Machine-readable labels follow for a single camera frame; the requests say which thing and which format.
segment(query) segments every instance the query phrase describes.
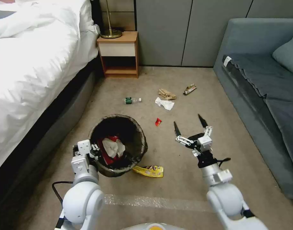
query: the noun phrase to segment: lamp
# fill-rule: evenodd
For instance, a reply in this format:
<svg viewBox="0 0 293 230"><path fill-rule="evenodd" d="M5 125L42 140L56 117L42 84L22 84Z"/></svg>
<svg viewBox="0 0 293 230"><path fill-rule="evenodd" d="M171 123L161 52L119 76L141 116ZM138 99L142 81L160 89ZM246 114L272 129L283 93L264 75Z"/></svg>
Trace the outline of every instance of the lamp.
<svg viewBox="0 0 293 230"><path fill-rule="evenodd" d="M107 17L108 17L109 29L105 30L103 33L101 33L101 37L102 38L117 38L117 37L120 37L120 36L122 36L122 32L119 31L119 30L113 30L111 28L109 9L108 9L108 0L106 0L106 4L107 4Z"/></svg>

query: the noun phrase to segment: white bedsheet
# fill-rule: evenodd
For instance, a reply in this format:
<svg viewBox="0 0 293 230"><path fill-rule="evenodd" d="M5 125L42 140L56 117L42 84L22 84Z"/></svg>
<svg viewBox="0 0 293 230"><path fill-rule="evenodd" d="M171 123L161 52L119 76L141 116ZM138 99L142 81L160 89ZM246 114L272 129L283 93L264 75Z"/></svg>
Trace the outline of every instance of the white bedsheet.
<svg viewBox="0 0 293 230"><path fill-rule="evenodd" d="M89 0L3 4L0 166L70 80L98 54Z"/></svg>

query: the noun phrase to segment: green bottle label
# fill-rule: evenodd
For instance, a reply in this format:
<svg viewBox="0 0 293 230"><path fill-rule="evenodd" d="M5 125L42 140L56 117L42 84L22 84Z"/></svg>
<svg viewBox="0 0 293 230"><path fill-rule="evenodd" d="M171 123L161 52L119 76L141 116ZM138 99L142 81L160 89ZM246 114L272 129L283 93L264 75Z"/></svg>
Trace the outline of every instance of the green bottle label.
<svg viewBox="0 0 293 230"><path fill-rule="evenodd" d="M125 101L126 101L126 104L131 104L131 97L126 97Z"/></svg>

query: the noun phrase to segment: trash bag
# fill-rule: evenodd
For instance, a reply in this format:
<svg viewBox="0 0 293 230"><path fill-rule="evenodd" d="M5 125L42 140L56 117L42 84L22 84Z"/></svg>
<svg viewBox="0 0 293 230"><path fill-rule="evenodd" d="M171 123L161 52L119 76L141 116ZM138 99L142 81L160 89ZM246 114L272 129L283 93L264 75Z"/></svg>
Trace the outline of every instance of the trash bag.
<svg viewBox="0 0 293 230"><path fill-rule="evenodd" d="M96 161L98 171L107 177L118 177L130 171L137 165L147 152L147 142L143 130L135 119L129 116L113 114L103 117L90 131L89 139L92 144L108 137L118 136L125 145L121 159L107 165L100 155Z"/></svg>

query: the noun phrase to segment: trash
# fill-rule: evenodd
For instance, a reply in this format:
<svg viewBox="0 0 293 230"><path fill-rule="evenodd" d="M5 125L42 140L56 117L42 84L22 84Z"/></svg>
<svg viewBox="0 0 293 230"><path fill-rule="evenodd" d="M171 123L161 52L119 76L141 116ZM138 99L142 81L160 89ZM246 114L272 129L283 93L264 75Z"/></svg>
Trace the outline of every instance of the trash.
<svg viewBox="0 0 293 230"><path fill-rule="evenodd" d="M161 100L159 97L156 98L155 103L159 107L163 106L166 110L171 110L174 106L174 102Z"/></svg>
<svg viewBox="0 0 293 230"><path fill-rule="evenodd" d="M123 156L123 152L125 151L125 146L119 140L118 136L101 138L98 140L97 144L102 152L103 160L107 165L113 164L120 160Z"/></svg>
<svg viewBox="0 0 293 230"><path fill-rule="evenodd" d="M174 100L174 99L176 99L176 95L170 93L166 89L162 89L162 88L159 89L158 94L163 96L166 100Z"/></svg>
<svg viewBox="0 0 293 230"><path fill-rule="evenodd" d="M124 104L134 104L137 102L141 102L142 99L141 98L138 99L138 98L134 98L134 97L126 97L122 101Z"/></svg>
<svg viewBox="0 0 293 230"><path fill-rule="evenodd" d="M188 95L189 93L191 93L193 90L195 90L197 87L194 84L189 85L185 91L184 91L184 95Z"/></svg>
<svg viewBox="0 0 293 230"><path fill-rule="evenodd" d="M148 177L163 177L163 167L162 166L146 166L146 167L133 167L133 171Z"/></svg>
<svg viewBox="0 0 293 230"><path fill-rule="evenodd" d="M121 157L123 152L125 151L125 145L119 139L111 140L108 138L103 139L103 146L106 150L106 153L111 158L115 158L116 156Z"/></svg>
<svg viewBox="0 0 293 230"><path fill-rule="evenodd" d="M157 120L155 122L155 125L158 126L158 125L160 125L161 122L162 122L162 120L160 120L159 118L157 118Z"/></svg>

